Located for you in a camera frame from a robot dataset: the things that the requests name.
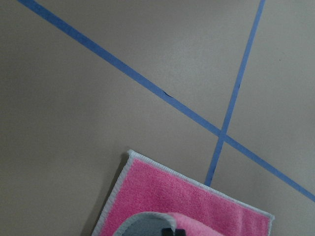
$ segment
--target pink cloth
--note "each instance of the pink cloth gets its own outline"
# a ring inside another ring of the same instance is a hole
[[[135,153],[112,204],[101,236],[112,236],[130,216],[144,212],[178,212],[224,236],[267,236],[273,216],[227,199],[207,186],[179,177]]]

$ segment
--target floor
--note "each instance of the floor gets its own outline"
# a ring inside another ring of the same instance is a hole
[[[314,234],[315,1],[266,1],[221,138],[259,0],[37,3],[214,128],[3,2],[2,235],[90,235],[128,149],[199,182],[213,177],[212,188],[275,215],[273,236]]]

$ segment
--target towel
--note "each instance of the towel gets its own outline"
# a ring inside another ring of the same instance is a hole
[[[100,215],[92,236],[113,236],[141,212],[175,212],[224,236],[268,236],[274,216],[235,200],[135,151]]]

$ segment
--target black clip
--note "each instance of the black clip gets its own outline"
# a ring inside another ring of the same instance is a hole
[[[175,230],[175,234],[171,228],[162,229],[162,236],[186,236],[185,230]]]

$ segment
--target blue tape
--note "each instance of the blue tape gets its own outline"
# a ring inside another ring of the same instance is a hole
[[[166,92],[164,92],[162,89],[160,89],[158,86],[153,84],[151,81],[140,75],[138,72],[136,72],[134,69],[123,63],[121,60],[119,60],[114,55],[110,54],[108,51],[100,47],[98,44],[94,43],[92,40],[84,36],[82,33],[77,31],[72,26],[68,25],[65,21],[54,15],[52,12],[41,6],[40,4],[36,3],[33,0],[18,0],[20,3],[22,3],[24,6],[35,12],[37,15],[41,16],[57,28],[59,28],[61,31],[81,43],[86,48],[90,49],[92,52],[103,58],[108,63],[112,64],[114,67],[119,69],[121,72],[125,73],[129,77],[131,77],[133,80],[153,92],[158,97],[162,98],[165,102],[185,114],[187,117],[191,118],[198,124],[200,124],[202,127],[209,130],[214,135],[218,136],[220,133],[220,130],[215,127],[213,124],[205,120],[203,117],[198,115],[196,112],[192,111],[188,107],[186,107],[184,104],[180,103],[175,98],[168,95]]]
[[[168,95],[166,92],[164,92],[162,89],[160,89],[158,86],[147,80],[145,77],[140,75],[138,72],[130,68],[128,65],[124,64],[122,61],[120,61],[118,58],[110,54],[108,51],[91,41],[89,38],[84,36],[82,33],[68,25],[66,22],[58,18],[56,15],[45,9],[43,6],[39,5],[33,0],[18,0],[20,3],[22,3],[24,6],[59,28],[61,31],[65,32],[67,35],[81,43],[83,46],[86,48],[90,49],[92,52],[95,54],[99,55],[101,58],[112,64],[114,67],[122,71],[123,73],[127,74],[130,76],[132,79],[137,81],[139,84],[142,86],[146,87],[148,90],[162,98],[164,101],[172,105],[174,108],[177,110],[181,111],[183,114],[200,124],[202,127],[206,128],[216,136],[221,135],[221,131],[209,123],[207,120],[202,118],[200,115],[180,103],[178,100],[175,98],[171,97]],[[222,135],[222,140],[227,142],[229,145],[234,147],[235,149],[239,150],[241,153],[246,155],[248,158],[265,168],[266,170],[270,171],[273,173],[275,176],[278,178],[282,179],[284,182],[295,188],[297,191],[311,199],[312,201],[315,202],[315,196],[307,191],[305,188],[291,180],[289,177],[278,171],[276,168],[268,164],[266,161],[262,160],[260,157],[249,151],[247,148],[242,146],[240,143],[236,142],[234,139],[231,137],[227,136],[226,134]]]
[[[274,174],[279,179],[283,180],[285,183],[293,187],[298,192],[302,193],[304,196],[311,199],[313,202],[315,202],[315,195],[303,188],[301,185],[299,185],[297,182],[290,179],[288,176],[280,172],[278,169],[270,165],[268,162],[261,159],[259,156],[248,150],[246,147],[241,145],[239,142],[235,141],[233,138],[227,136],[225,139],[226,143],[230,144],[232,147],[234,147],[236,150],[239,150],[242,154],[247,156],[249,159],[256,162],[261,167],[265,168],[270,173]]]
[[[238,71],[236,82],[234,84],[234,89],[233,89],[233,92],[231,95],[231,99],[230,99],[230,102],[229,102],[229,105],[228,105],[228,108],[227,108],[227,111],[225,114],[222,129],[221,129],[221,132],[220,132],[217,144],[216,144],[216,148],[215,148],[215,151],[213,153],[213,157],[212,157],[212,160],[210,163],[210,167],[209,167],[209,170],[208,170],[208,173],[206,176],[205,185],[207,185],[207,186],[211,185],[213,175],[215,173],[215,170],[216,170],[216,167],[217,167],[217,164],[219,161],[219,157],[220,157],[223,143],[224,143],[224,140],[226,137],[227,129],[228,129],[228,126],[229,126],[230,121],[231,121],[231,117],[232,117],[232,113],[233,113],[234,106],[236,103],[237,95],[238,95],[238,92],[239,92],[239,89],[241,86],[241,82],[242,82],[242,78],[243,78],[243,75],[245,72],[246,64],[247,64],[248,58],[250,56],[252,44],[253,44],[255,34],[256,34],[256,31],[258,28],[258,24],[259,24],[259,20],[260,20],[261,14],[262,14],[262,10],[264,8],[264,4],[265,4],[265,0],[261,0],[259,3],[259,6],[258,6],[258,10],[257,10],[256,16],[255,16],[254,23],[252,25],[252,29],[251,29],[250,36],[249,36],[248,41],[247,41],[247,45],[246,45],[243,59],[242,59],[242,62],[241,62],[241,65],[240,65],[240,68]]]

